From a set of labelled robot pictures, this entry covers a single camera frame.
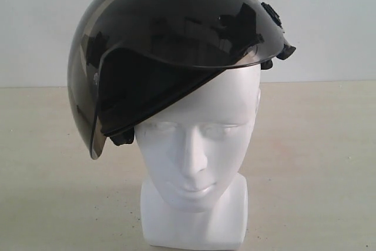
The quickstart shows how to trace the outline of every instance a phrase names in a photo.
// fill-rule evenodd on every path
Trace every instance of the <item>mannequin nose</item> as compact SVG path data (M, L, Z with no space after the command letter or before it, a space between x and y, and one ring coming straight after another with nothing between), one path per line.
M192 177L207 168L207 158L200 134L196 130L186 133L186 143L181 162L182 174L185 177Z

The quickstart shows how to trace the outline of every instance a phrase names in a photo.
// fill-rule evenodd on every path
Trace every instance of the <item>beige table surface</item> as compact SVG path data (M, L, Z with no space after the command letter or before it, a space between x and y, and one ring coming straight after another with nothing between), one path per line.
M376 82L261 89L241 250L376 250ZM0 89L0 251L166 250L143 241L137 146L92 161L70 111L65 88Z

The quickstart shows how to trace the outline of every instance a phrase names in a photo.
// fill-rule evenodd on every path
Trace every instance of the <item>mannequin eye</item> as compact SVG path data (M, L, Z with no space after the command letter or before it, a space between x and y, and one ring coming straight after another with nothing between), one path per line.
M147 127L156 132L171 132L176 129L177 125L171 122L151 122Z
M202 133L208 138L223 138L231 135L237 128L238 125L210 124L202 127Z

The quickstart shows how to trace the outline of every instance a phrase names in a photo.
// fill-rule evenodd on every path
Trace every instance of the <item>mannequin face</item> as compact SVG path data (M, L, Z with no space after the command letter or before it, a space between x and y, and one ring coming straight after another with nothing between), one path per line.
M260 101L260 65L223 72L135 128L163 200L185 212L210 210L238 172Z

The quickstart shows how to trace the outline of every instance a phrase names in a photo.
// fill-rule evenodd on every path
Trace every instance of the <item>glossy black helmet shell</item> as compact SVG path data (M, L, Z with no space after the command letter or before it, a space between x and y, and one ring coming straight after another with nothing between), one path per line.
M68 93L97 159L133 127L230 68L287 59L279 16L258 0L94 0L69 54Z

